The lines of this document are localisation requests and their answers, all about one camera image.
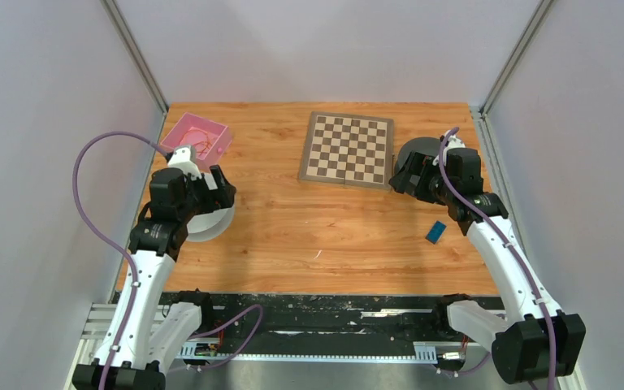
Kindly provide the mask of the black cable spool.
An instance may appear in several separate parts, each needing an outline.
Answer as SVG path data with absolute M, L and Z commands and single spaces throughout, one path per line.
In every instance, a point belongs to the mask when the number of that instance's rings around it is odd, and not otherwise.
M 406 163 L 411 152 L 435 157 L 439 153 L 440 139 L 421 136 L 407 141 L 394 156 L 393 173 L 396 174 Z

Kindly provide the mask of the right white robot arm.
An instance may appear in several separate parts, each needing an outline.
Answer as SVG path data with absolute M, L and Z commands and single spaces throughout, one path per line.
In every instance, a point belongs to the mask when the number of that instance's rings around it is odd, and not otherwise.
M 483 189 L 478 152 L 404 145 L 389 184 L 397 193 L 446 207 L 484 260 L 505 308 L 500 318 L 466 294 L 446 295 L 431 317 L 433 332 L 446 340 L 462 334 L 482 345 L 507 384 L 572 375 L 585 323 L 579 314 L 565 313 L 531 269 L 503 201 Z

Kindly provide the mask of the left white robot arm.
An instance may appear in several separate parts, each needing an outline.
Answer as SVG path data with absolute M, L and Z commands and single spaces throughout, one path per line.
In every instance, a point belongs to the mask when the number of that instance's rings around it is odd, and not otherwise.
M 188 238 L 189 222 L 234 206 L 236 187 L 220 166 L 211 166 L 210 174 L 214 188 L 205 175 L 177 167 L 153 173 L 150 200 L 123 250 L 130 275 L 101 346 L 90 363 L 76 365 L 71 380 L 75 388 L 164 389 L 171 362 L 189 336 L 207 336 L 215 329 L 210 295 L 199 291 L 172 304 L 160 326 L 152 328 L 163 288 Z

